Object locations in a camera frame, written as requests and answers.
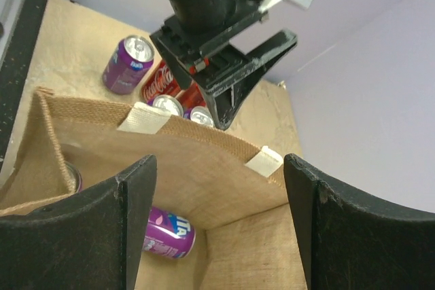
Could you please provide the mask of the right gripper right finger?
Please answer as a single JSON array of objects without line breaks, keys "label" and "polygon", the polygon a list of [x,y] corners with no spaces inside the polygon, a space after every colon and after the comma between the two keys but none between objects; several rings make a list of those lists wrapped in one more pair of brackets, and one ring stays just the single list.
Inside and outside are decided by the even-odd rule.
[{"label": "right gripper right finger", "polygon": [[373,196],[295,154],[283,174],[309,289],[433,289],[434,214]]}]

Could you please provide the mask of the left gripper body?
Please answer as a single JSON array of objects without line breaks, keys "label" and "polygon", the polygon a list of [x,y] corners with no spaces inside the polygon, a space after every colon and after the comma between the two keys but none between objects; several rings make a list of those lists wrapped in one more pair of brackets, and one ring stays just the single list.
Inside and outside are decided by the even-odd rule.
[{"label": "left gripper body", "polygon": [[267,11],[240,7],[221,25],[199,34],[183,30],[179,20],[171,16],[150,38],[180,88],[185,90],[190,87],[192,76],[205,68],[207,59],[224,48],[234,36],[267,16]]}]

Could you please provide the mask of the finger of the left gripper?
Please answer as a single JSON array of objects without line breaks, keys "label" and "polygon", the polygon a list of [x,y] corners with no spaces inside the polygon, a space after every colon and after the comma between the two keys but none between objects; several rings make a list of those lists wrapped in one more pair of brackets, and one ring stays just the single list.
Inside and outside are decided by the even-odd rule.
[{"label": "finger of the left gripper", "polygon": [[245,99],[264,75],[297,45],[297,35],[283,29],[248,53],[228,44],[193,75],[216,128],[227,130]]}]

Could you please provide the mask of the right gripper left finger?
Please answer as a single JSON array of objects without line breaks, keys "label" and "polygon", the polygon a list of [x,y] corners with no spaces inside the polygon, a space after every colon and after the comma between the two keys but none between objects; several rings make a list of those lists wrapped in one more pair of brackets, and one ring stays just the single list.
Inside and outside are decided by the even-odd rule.
[{"label": "right gripper left finger", "polygon": [[156,188],[146,156],[26,215],[1,218],[2,289],[133,289]]}]

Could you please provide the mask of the red cola can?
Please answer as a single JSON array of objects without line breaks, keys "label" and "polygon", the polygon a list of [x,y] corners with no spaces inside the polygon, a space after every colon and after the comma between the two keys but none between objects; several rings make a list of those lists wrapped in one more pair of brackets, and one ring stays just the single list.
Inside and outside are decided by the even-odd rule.
[{"label": "red cola can", "polygon": [[160,61],[141,88],[141,96],[146,103],[159,95],[176,97],[180,92],[181,87],[164,60]]},{"label": "red cola can", "polygon": [[180,102],[185,110],[197,106],[207,106],[196,82],[193,82],[187,90],[184,90],[178,94],[176,99]]}]

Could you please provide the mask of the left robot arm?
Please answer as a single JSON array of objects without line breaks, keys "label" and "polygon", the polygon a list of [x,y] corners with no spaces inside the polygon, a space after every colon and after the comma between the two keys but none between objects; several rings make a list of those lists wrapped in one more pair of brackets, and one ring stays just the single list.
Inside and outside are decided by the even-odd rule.
[{"label": "left robot arm", "polygon": [[169,0],[174,14],[151,40],[183,90],[196,83],[216,128],[227,130],[264,75],[297,45],[283,29],[248,53],[230,40],[268,12],[264,0]]}]

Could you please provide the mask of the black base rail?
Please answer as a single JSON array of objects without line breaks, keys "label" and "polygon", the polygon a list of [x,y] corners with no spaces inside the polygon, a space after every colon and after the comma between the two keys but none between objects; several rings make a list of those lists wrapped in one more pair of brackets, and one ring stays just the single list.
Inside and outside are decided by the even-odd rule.
[{"label": "black base rail", "polygon": [[24,83],[48,0],[24,0],[1,65],[1,165],[12,135]]}]

